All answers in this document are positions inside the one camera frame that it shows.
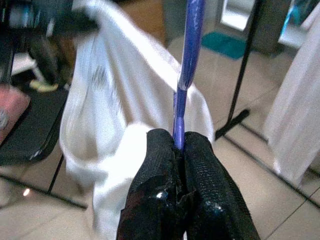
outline green mat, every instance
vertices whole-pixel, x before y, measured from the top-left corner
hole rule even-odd
[[[237,60],[245,53],[246,42],[220,32],[211,32],[202,37],[202,46]]]

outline black chair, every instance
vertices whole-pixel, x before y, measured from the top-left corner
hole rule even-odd
[[[60,122],[68,92],[64,89],[45,93],[32,89],[23,91],[30,96],[30,105],[0,146],[0,166],[33,164],[44,160],[59,139]],[[55,171],[52,171],[48,189],[23,183],[3,174],[0,174],[0,178],[86,209],[85,204],[52,193],[63,160],[62,155]]]

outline beige floor tile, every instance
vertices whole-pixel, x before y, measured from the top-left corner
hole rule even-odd
[[[240,144],[244,149],[253,153],[253,155],[262,160],[268,167],[273,168],[274,154],[265,141],[253,135],[241,125],[235,126],[226,136]]]
[[[269,168],[273,169],[274,154],[265,141],[254,136],[240,125],[235,126],[226,135],[256,156]],[[307,196],[310,196],[320,187],[320,178],[307,171],[304,174],[301,184],[295,187],[303,191]]]
[[[238,185],[262,239],[303,203],[294,191],[225,139],[215,143],[214,152]]]
[[[29,232],[21,240],[90,240],[91,230],[87,225],[84,212],[72,208],[55,217],[46,224]]]
[[[304,203],[268,240],[319,240],[320,211]]]
[[[55,180],[52,193],[63,196],[80,203],[85,203],[86,199],[83,191],[77,182],[66,172],[66,160],[63,160],[58,176]]]
[[[57,143],[52,153],[44,160],[30,165],[20,178],[24,183],[29,183],[39,188],[48,189],[55,174],[62,152]]]
[[[17,239],[70,209],[59,200],[34,191],[24,197],[24,190],[15,186],[11,203],[0,208],[0,239]]]
[[[312,196],[312,200],[320,205],[320,189],[318,189]]]
[[[262,136],[264,135],[263,128],[266,118],[270,112],[278,91],[279,88],[275,87],[246,106],[246,108],[250,110],[250,115],[243,120],[243,123]]]

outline tile floor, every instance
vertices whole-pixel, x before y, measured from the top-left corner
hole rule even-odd
[[[175,39],[169,51],[178,59],[182,55],[183,38]],[[236,113],[251,110],[244,122],[262,133],[264,119],[272,105],[292,58],[286,53],[266,57],[250,55],[243,79]],[[241,59],[229,58],[201,49],[195,84],[210,108],[215,129],[227,119]],[[272,166],[273,155],[259,138],[236,126],[227,136]],[[320,211],[291,188],[260,168],[250,157],[221,137],[214,152],[239,186],[253,221],[263,240],[319,240]],[[0,172],[22,181],[48,188],[61,151],[58,146],[46,160],[32,166],[1,167]],[[298,186],[320,203],[320,179],[308,172]],[[0,240],[99,240],[92,228],[92,192],[82,191],[65,173],[62,165],[53,192],[89,205],[87,210],[65,205],[58,200],[0,180],[0,191],[10,192],[11,203],[0,208]]]

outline white curtain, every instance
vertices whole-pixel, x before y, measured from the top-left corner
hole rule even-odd
[[[303,24],[309,29],[265,121],[274,169],[294,184],[320,150],[320,4]]]

